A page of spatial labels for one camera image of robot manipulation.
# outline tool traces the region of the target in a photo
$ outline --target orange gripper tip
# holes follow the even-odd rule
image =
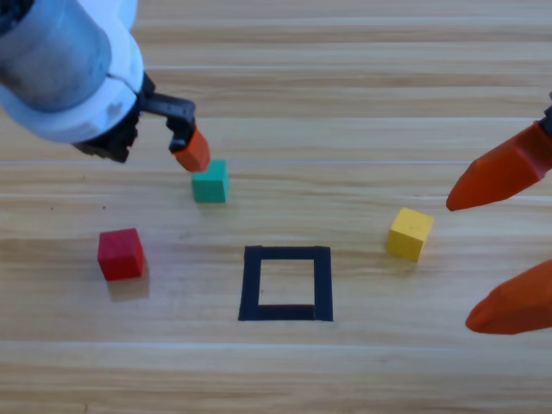
[[[552,327],[552,260],[495,288],[470,313],[474,332],[516,335]]]
[[[199,132],[198,127],[194,129],[191,140],[186,148],[172,153],[180,165],[191,173],[201,173],[207,170],[210,163],[209,143]]]
[[[552,138],[535,121],[475,160],[447,199],[451,211],[506,200],[540,181],[552,169]]]

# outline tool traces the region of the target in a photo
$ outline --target metal cylinder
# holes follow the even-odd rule
[[[0,36],[0,83],[35,110],[67,110],[90,97],[111,64],[105,32],[77,0],[34,0]]]

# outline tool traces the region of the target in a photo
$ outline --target green cube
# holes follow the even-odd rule
[[[213,160],[205,172],[191,176],[193,197],[198,203],[226,203],[229,175],[225,160]]]

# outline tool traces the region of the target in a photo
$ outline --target wooden block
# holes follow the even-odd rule
[[[97,261],[108,282],[140,278],[144,252],[136,229],[102,233]]]
[[[418,261],[430,235],[434,218],[403,208],[389,232],[387,252]]]
[[[213,160],[205,172],[191,177],[193,196],[198,203],[226,203],[228,201],[229,175],[225,160]]]

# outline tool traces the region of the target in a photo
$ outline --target black tape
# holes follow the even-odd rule
[[[314,305],[259,305],[260,264],[263,260],[313,260]],[[329,248],[263,248],[247,246],[244,254],[240,321],[326,321],[334,320],[331,252]]]

